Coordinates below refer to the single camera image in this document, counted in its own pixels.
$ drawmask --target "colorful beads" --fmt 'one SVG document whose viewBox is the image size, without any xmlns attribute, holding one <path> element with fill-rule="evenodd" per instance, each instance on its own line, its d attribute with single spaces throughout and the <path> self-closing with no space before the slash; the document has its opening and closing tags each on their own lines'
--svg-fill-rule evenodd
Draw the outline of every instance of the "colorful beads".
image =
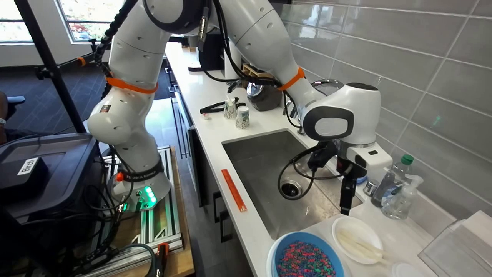
<svg viewBox="0 0 492 277">
<path fill-rule="evenodd" d="M 330 259 L 308 242 L 295 241 L 282 251 L 277 265 L 279 277 L 336 277 Z"/>
</svg>

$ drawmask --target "gray tile wall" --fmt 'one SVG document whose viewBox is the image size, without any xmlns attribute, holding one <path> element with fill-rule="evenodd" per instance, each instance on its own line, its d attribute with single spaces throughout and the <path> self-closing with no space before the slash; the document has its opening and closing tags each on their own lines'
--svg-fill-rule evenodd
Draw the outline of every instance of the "gray tile wall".
<svg viewBox="0 0 492 277">
<path fill-rule="evenodd" d="M 409 153 L 420 191 L 492 215 L 492 0 L 307 0 L 280 11 L 310 81 L 381 91 L 377 142 Z"/>
</svg>

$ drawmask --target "black tongs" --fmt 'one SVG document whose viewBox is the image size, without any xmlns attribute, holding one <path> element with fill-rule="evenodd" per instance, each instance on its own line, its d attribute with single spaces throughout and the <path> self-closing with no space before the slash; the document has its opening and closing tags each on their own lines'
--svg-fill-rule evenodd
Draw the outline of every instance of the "black tongs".
<svg viewBox="0 0 492 277">
<path fill-rule="evenodd" d="M 241 106 L 246 106 L 246 103 L 238 103 L 238 102 L 239 102 L 239 98 L 234 97 L 234 103 L 236 104 L 236 108 L 241 107 Z M 200 109 L 200 113 L 204 114 L 204 113 L 213 113 L 213 112 L 224 111 L 224 107 L 217 108 L 218 106 L 222 106 L 222 105 L 225 105 L 225 101 L 222 101 L 222 102 L 219 102 L 216 104 L 212 104 L 210 106 L 202 108 L 202 109 Z"/>
</svg>

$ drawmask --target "person's arm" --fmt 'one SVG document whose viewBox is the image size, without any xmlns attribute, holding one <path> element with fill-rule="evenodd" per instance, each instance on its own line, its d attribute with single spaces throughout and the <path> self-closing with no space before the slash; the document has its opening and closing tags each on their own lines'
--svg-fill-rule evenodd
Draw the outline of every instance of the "person's arm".
<svg viewBox="0 0 492 277">
<path fill-rule="evenodd" d="M 0 118 L 7 118 L 8 102 L 7 95 L 0 91 Z M 0 145 L 7 142 L 7 135 L 5 134 L 5 126 L 0 124 Z"/>
</svg>

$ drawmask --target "white countertop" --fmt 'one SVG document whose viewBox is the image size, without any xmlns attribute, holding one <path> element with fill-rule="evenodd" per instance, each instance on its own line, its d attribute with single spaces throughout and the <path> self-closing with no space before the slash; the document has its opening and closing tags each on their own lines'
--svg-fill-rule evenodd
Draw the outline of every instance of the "white countertop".
<svg viewBox="0 0 492 277">
<path fill-rule="evenodd" d="M 264 277 L 266 276 L 267 255 L 274 241 L 267 232 L 232 162 L 222 147 L 222 143 L 224 141 L 238 140 L 244 137 L 257 136 L 279 130 L 290 130 L 306 147 L 312 147 L 317 142 L 306 136 L 298 135 L 296 133 L 297 130 L 289 125 L 285 116 L 282 116 L 281 107 L 264 112 L 259 112 L 251 107 L 249 109 L 250 127 L 246 130 L 235 128 L 235 121 L 225 119 L 222 113 L 210 114 L 210 120 L 205 120 L 199 110 L 205 106 L 224 101 L 228 86 L 225 83 L 209 79 L 202 72 L 189 72 L 188 66 L 192 62 L 197 64 L 197 54 L 196 52 L 190 52 L 188 49 L 181 48 L 181 44 L 176 42 L 168 43 L 166 55 L 172 66 L 173 73 L 195 127 L 198 130 L 198 135 L 249 260 L 249 264 L 251 265 L 251 269 L 257 277 Z M 212 71 L 211 74 L 223 78 L 220 71 Z M 246 98 L 246 91 L 242 88 L 236 89 L 230 97 L 239 97 L 241 102 L 249 104 Z M 328 167 L 334 171 L 333 161 L 329 162 Z M 246 212 L 240 212 L 237 208 L 221 169 L 228 169 L 247 207 Z M 350 216 L 363 220 L 377 232 L 383 241 L 384 250 L 392 255 L 391 262 L 406 262 L 414 265 L 427 276 L 436 276 L 417 257 L 417 254 L 431 242 L 432 236 L 426 233 L 411 219 L 396 221 L 385 217 L 378 208 L 374 207 L 370 201 L 367 201 L 368 198 L 362 192 L 362 187 L 358 186 L 357 196 L 364 203 L 353 208 L 350 211 Z M 343 255 L 337 249 L 331 235 L 331 226 L 334 220 L 340 216 L 343 215 L 324 220 L 304 231 L 324 238 L 338 252 L 339 257 L 346 262 L 352 276 L 389 277 L 391 275 L 391 269 L 385 268 L 381 264 L 371 266 L 359 264 Z"/>
</svg>

